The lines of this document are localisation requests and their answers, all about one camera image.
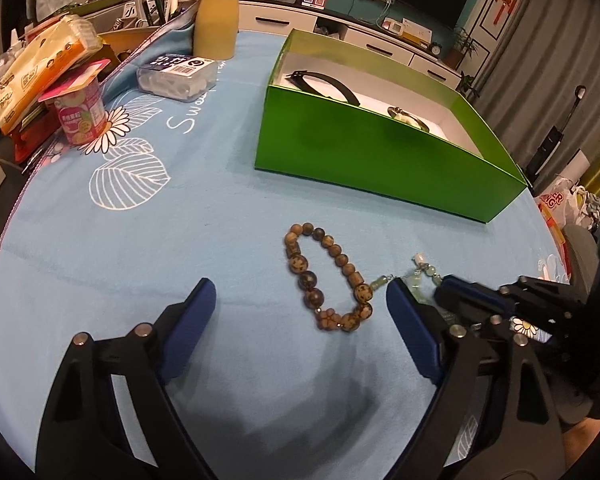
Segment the blue floral tablecloth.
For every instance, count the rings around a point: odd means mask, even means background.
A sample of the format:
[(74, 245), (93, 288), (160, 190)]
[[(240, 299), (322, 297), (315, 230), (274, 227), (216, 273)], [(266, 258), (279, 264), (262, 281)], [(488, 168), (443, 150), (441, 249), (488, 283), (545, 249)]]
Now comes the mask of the blue floral tablecloth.
[(156, 170), (147, 197), (114, 195), (107, 157), (54, 148), (29, 180), (0, 246), (0, 431), (27, 464), (72, 336), (119, 337), (183, 300), (202, 278), (218, 303), (169, 387), (222, 479), (380, 479), (434, 388), (414, 367), (383, 296), (354, 333), (319, 330), (288, 271), (283, 237), (321, 226), (366, 280), (438, 271), (491, 287), (563, 281), (528, 193), (487, 224), (253, 167), (279, 36), (243, 32), (198, 102), (112, 99), (132, 162)]

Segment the red yellow shopping bag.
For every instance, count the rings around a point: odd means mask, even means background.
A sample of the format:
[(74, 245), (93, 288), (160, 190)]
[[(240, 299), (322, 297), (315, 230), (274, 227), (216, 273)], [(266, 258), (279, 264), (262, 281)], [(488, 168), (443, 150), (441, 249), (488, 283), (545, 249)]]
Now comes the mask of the red yellow shopping bag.
[(536, 204), (543, 214), (548, 214), (547, 223), (561, 231), (565, 226), (576, 224), (580, 216), (578, 196), (573, 192), (574, 183), (557, 177), (539, 196)]

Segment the pale jade bangle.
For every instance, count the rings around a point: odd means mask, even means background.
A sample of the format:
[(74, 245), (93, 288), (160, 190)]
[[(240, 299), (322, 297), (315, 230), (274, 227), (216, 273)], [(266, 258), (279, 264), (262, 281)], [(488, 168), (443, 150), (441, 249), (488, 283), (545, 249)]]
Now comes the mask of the pale jade bangle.
[(398, 122), (403, 122), (404, 124), (407, 124), (412, 128), (417, 128), (425, 132), (430, 131), (429, 126), (426, 124), (426, 122), (423, 122), (420, 118), (407, 112), (401, 107), (389, 106), (387, 108), (387, 113), (392, 119), (397, 120)]

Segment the green cardboard box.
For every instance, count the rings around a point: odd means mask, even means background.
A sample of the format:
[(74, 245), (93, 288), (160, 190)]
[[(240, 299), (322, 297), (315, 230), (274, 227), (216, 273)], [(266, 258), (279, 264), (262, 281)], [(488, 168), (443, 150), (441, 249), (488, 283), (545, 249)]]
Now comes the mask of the green cardboard box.
[[(430, 131), (392, 119), (389, 106)], [(254, 166), (483, 223), (527, 187), (464, 96), (411, 67), (302, 30), (289, 34), (268, 81)]]

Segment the pink yogurt cup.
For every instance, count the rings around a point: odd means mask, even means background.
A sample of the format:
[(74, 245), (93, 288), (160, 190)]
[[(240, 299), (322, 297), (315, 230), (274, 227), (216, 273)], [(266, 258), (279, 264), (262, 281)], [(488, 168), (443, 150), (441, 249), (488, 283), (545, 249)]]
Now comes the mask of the pink yogurt cup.
[(71, 145), (89, 144), (104, 132), (107, 118), (97, 77), (109, 63), (103, 58), (68, 70), (38, 98), (56, 110)]

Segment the potted plant by cabinet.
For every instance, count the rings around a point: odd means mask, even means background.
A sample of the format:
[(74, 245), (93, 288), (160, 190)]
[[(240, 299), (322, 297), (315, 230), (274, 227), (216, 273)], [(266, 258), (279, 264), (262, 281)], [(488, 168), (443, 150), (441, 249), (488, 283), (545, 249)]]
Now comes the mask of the potted plant by cabinet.
[(458, 70), (465, 58), (471, 58), (479, 47), (478, 42), (469, 35), (464, 27), (457, 27), (453, 32), (453, 43), (446, 52), (443, 63), (451, 70)]

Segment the clear box with barcode label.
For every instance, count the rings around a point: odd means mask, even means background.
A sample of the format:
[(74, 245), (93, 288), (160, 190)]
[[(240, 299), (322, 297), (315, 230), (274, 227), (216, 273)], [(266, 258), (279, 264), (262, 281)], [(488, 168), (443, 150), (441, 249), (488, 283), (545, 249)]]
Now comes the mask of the clear box with barcode label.
[(215, 86), (219, 63), (184, 54), (162, 54), (136, 70), (140, 90), (190, 102)]

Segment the orange tissue pack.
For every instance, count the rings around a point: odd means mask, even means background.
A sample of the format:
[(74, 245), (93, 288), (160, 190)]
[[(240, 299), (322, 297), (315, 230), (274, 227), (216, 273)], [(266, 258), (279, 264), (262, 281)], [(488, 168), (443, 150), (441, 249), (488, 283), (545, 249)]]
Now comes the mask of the orange tissue pack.
[(45, 90), (102, 47), (91, 22), (70, 14), (28, 43), (0, 79), (0, 129), (14, 130)]

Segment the yellow jar with brown lid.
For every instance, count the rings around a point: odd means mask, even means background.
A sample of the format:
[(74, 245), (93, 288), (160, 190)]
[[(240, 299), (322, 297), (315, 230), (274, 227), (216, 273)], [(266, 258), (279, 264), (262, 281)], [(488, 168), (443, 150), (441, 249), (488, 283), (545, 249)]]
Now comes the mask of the yellow jar with brown lid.
[(200, 0), (193, 39), (198, 58), (226, 61), (234, 56), (239, 25), (239, 0)]

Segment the white tv cabinet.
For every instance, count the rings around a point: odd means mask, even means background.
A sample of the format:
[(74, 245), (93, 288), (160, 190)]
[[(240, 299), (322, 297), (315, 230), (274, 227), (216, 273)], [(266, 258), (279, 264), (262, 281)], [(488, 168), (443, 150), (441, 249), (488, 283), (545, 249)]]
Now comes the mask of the white tv cabinet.
[(239, 0), (238, 28), (283, 37), (294, 29), (322, 34), (390, 58), (454, 90), (460, 88), (460, 74), (432, 55), (344, 18), (277, 3)]

